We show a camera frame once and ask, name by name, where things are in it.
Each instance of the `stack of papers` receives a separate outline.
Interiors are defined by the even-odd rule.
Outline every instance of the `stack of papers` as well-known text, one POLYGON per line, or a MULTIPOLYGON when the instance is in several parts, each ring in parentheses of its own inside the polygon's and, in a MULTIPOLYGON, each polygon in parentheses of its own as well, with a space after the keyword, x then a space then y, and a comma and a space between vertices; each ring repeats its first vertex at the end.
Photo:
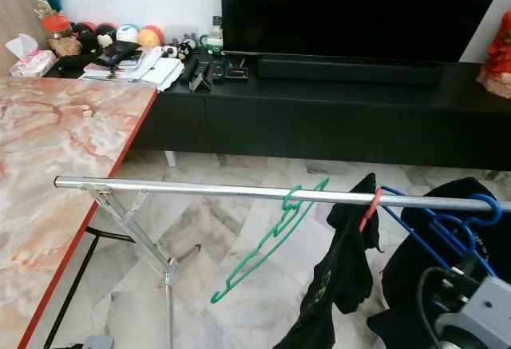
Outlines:
POLYGON ((91 63, 84 68, 85 73, 80 79, 146 81, 164 91, 181 75, 184 65, 179 59, 162 58, 161 54, 161 47, 155 47, 144 54, 138 68, 118 69, 114 77, 110 74, 110 68, 91 63))

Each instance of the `clothes drying rack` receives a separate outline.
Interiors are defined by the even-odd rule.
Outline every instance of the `clothes drying rack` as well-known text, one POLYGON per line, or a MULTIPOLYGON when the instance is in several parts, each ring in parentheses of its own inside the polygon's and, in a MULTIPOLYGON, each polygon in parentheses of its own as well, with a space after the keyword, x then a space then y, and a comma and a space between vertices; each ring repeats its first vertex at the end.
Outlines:
MULTIPOLYGON (((328 192, 298 190, 290 195, 289 189, 246 187, 239 185, 189 184, 164 181, 125 180, 113 178, 66 177, 57 176, 55 186, 58 188, 77 188, 90 196, 129 234, 133 241, 141 246, 150 264, 164 279, 167 312, 167 345, 172 349, 173 302, 172 284, 177 278, 178 260, 167 258, 149 239, 141 226, 135 221, 149 193, 179 193, 208 196, 242 196, 269 200, 304 200, 326 203, 344 203, 369 205, 374 199, 370 193, 328 192), (115 197, 114 191, 137 192, 129 208, 115 197)), ((492 211, 491 206, 483 200, 457 199, 426 196, 382 195, 380 205, 389 207, 432 208, 445 211, 492 211)), ((511 201, 499 202, 503 212, 511 212, 511 201)))

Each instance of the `marble floor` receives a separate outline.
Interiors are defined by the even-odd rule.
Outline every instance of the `marble floor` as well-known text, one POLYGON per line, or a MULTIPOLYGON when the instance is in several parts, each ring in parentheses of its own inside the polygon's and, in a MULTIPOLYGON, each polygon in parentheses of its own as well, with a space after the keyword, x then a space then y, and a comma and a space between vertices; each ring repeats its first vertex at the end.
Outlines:
MULTIPOLYGON (((169 168, 162 151, 131 150, 117 177, 190 183, 241 184, 312 188, 325 176, 327 189, 347 191, 367 173, 380 184, 411 195, 423 195, 450 180, 474 176, 500 200, 511 199, 511 175, 475 169, 446 169, 343 161, 309 161, 177 153, 169 168)), ((132 193, 120 193, 127 204, 132 193)), ((333 230, 326 217, 331 204, 315 204, 290 239, 264 265, 219 303, 210 304, 232 269, 280 218, 281 203, 235 197, 151 194, 137 217, 150 238, 169 256, 179 256, 194 244, 199 253, 183 262, 174 291, 175 348, 270 348, 295 322, 312 269, 327 252, 333 230)), ((380 244, 384 253, 367 257, 375 279, 406 232, 380 212, 380 244)), ((124 233, 103 211, 91 226, 124 233)), ((61 302, 83 260, 92 237, 85 234, 53 294, 29 347, 40 348, 61 302)), ((264 254, 270 247, 263 247, 264 254)), ((164 348, 165 313, 161 278, 139 248, 101 239, 77 293, 53 342, 55 348, 83 343, 89 335, 115 337, 117 349, 164 348)), ((367 316, 383 309, 378 281, 371 297, 350 315, 333 308, 335 347, 372 348, 376 337, 367 316)))

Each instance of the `green hanger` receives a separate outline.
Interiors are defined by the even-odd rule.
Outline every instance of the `green hanger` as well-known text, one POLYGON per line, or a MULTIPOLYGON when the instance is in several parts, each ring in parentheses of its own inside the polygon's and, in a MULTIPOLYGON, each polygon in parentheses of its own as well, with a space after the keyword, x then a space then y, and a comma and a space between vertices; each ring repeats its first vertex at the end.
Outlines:
MULTIPOLYGON (((330 178, 326 178, 323 181, 321 181, 318 185, 314 187, 315 191, 323 191, 325 187, 328 184, 328 181, 330 178)), ((291 199, 291 196, 294 192, 299 191, 302 189, 301 185, 296 185, 289 193, 284 197, 283 203, 282 203, 282 210, 283 214, 280 217, 280 220, 275 226, 270 230, 270 232, 267 233, 265 237, 257 244, 257 248, 254 249, 252 252, 250 252, 239 264, 238 266, 232 271, 231 275, 225 280, 225 291, 219 292, 216 291, 215 294, 211 298, 211 303, 218 303, 225 295, 227 295, 237 284, 239 284, 245 277, 250 275, 253 271, 255 271, 266 259, 273 254, 274 251, 276 251, 280 245, 283 244, 283 242, 293 233, 293 231, 298 227, 298 224, 303 220, 303 218, 307 215, 309 210, 311 209, 312 205, 314 204, 314 201, 311 201, 310 204, 307 206, 305 211, 302 213, 302 215, 299 217, 299 219, 293 224, 292 227, 289 228, 285 236, 273 247, 266 255, 261 257, 255 264, 253 264, 247 271, 245 271, 240 277, 233 280, 234 277, 241 272, 241 269, 247 264, 248 261, 252 257, 254 257, 263 245, 266 243, 266 241, 273 235, 274 237, 277 237, 280 235, 280 233, 283 232, 284 229, 287 228, 287 226, 296 218, 296 216, 299 213, 300 206, 303 203, 303 200, 300 200, 296 204, 289 203, 289 200, 291 199)))

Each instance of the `red table edge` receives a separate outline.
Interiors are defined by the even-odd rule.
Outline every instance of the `red table edge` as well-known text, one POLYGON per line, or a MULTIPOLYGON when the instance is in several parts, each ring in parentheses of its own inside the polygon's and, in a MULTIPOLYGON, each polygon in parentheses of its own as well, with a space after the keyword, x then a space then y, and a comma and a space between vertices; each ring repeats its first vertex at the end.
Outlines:
MULTIPOLYGON (((121 166, 122 161, 124 160, 126 153, 129 150, 129 147, 131 147, 131 144, 133 143, 133 140, 135 140, 135 136, 137 135, 140 127, 142 126, 142 123, 144 122, 145 118, 147 117, 147 114, 149 113, 149 110, 153 106, 154 101, 156 100, 158 91, 155 89, 153 96, 151 97, 151 100, 147 104, 147 106, 144 109, 144 112, 141 115, 141 118, 139 119, 137 125, 135 126, 135 129, 133 130, 131 136, 129 137, 128 141, 126 141, 125 147, 122 149, 121 154, 119 155, 119 158, 117 159, 115 165, 112 167, 112 170, 110 171, 109 177, 113 177, 119 167, 121 166)), ((57 271, 53 275, 53 279, 50 281, 50 284, 48 285, 48 288, 46 289, 44 295, 42 295, 41 301, 39 302, 38 307, 35 310, 35 313, 32 315, 32 319, 30 319, 29 325, 26 327, 25 333, 22 336, 22 340, 20 341, 18 345, 18 349, 25 349, 28 345, 30 339, 32 338, 32 334, 34 333, 34 330, 36 326, 39 323, 39 320, 41 319, 42 313, 46 309, 46 306, 48 305, 48 302, 50 301, 51 295, 53 294, 53 291, 58 285, 58 282, 60 281, 62 274, 64 273, 64 270, 67 268, 67 264, 70 262, 71 257, 74 254, 75 249, 77 248, 78 244, 80 243, 81 237, 83 236, 85 229, 89 225, 90 220, 92 219, 94 213, 97 209, 97 203, 94 201, 92 206, 90 207, 89 211, 85 215, 85 219, 83 220, 83 223, 81 224, 80 228, 78 229, 77 234, 71 241, 71 244, 69 245, 69 248, 67 252, 65 253, 64 257, 62 258, 61 263, 58 265, 57 271)))

